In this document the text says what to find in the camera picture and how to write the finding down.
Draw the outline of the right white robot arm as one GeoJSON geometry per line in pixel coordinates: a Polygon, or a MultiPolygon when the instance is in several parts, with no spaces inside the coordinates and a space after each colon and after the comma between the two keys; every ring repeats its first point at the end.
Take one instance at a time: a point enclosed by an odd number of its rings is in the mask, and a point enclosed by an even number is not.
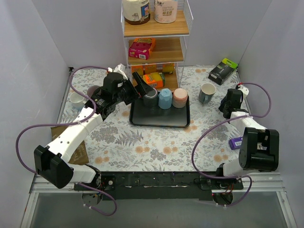
{"type": "Polygon", "coordinates": [[[243,176],[254,171],[276,171],[279,165],[279,132],[258,124],[249,112],[241,109],[249,89],[240,86],[228,89],[219,110],[242,136],[238,158],[221,164],[216,170],[215,184],[225,189],[232,183],[231,176],[243,176]]]}

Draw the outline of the lavender purple mug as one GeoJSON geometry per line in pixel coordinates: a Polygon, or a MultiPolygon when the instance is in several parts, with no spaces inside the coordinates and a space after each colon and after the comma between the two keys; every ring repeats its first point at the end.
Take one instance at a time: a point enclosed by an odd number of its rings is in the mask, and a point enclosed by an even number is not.
{"type": "Polygon", "coordinates": [[[98,85],[94,85],[94,86],[89,87],[88,90],[87,90],[87,96],[91,97],[93,95],[94,91],[97,90],[98,88],[99,88],[98,85]]]}

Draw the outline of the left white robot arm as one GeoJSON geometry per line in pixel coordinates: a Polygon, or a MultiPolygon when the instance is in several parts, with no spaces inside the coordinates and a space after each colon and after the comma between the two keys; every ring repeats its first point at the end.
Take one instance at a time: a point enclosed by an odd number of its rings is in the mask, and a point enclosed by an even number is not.
{"type": "Polygon", "coordinates": [[[73,124],[47,146],[39,145],[34,150],[38,175],[59,189],[78,182],[91,190],[101,186],[101,172],[97,168],[73,165],[69,160],[84,139],[115,110],[117,104],[124,102],[128,105],[153,91],[138,73],[133,73],[133,77],[136,86],[124,73],[107,74],[103,85],[94,91],[73,124]]]}

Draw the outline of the dark grey mug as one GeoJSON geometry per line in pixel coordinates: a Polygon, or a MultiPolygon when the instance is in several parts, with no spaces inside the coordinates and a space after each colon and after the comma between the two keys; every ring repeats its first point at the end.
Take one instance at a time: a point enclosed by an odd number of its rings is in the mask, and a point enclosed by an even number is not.
{"type": "Polygon", "coordinates": [[[155,107],[158,105],[158,91],[155,88],[143,97],[143,104],[146,107],[155,107]]]}

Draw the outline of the navy blue mug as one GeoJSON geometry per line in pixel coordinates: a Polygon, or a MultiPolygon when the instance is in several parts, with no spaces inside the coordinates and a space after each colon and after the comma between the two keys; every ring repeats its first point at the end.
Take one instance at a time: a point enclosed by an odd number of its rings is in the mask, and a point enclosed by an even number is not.
{"type": "Polygon", "coordinates": [[[224,106],[225,103],[226,103],[226,98],[224,97],[220,102],[220,106],[224,106]]]}

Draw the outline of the slate blue mug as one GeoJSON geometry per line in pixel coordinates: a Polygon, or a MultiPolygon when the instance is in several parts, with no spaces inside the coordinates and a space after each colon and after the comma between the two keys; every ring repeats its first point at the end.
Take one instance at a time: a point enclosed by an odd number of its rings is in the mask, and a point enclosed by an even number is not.
{"type": "Polygon", "coordinates": [[[211,83],[204,83],[199,92],[199,101],[205,105],[207,104],[213,97],[216,92],[216,88],[211,83]]]}

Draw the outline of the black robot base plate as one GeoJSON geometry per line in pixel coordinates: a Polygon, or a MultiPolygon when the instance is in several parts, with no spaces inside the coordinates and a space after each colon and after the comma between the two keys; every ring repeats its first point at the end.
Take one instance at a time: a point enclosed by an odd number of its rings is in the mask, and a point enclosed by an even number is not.
{"type": "Polygon", "coordinates": [[[213,200],[212,191],[242,190],[236,179],[210,179],[197,172],[102,172],[100,190],[118,200],[213,200]]]}

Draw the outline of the white and blue mug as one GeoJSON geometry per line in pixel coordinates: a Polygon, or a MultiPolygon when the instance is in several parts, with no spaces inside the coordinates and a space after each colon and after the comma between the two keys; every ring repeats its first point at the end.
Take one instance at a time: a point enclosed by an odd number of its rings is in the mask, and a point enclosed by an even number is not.
{"type": "Polygon", "coordinates": [[[73,92],[70,95],[70,102],[75,109],[81,110],[85,106],[86,98],[76,92],[73,92]]]}

